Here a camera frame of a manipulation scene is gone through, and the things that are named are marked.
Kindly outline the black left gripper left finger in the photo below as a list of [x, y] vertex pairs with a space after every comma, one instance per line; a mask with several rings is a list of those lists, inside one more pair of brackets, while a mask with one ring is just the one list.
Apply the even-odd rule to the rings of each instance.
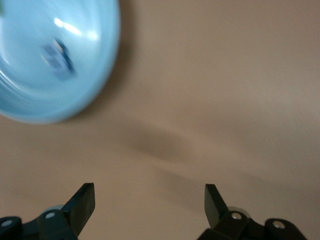
[[64, 204], [47, 208], [23, 223], [19, 216], [0, 219], [2, 240], [77, 240], [95, 210], [95, 185], [84, 183]]

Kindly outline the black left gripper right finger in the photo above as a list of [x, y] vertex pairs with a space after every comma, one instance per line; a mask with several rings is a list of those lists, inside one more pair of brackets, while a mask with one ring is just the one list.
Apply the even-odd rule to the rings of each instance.
[[290, 221], [267, 219], [264, 225], [245, 215], [242, 210], [227, 207], [215, 184], [206, 184], [204, 211], [210, 228], [200, 240], [305, 240], [306, 237]]

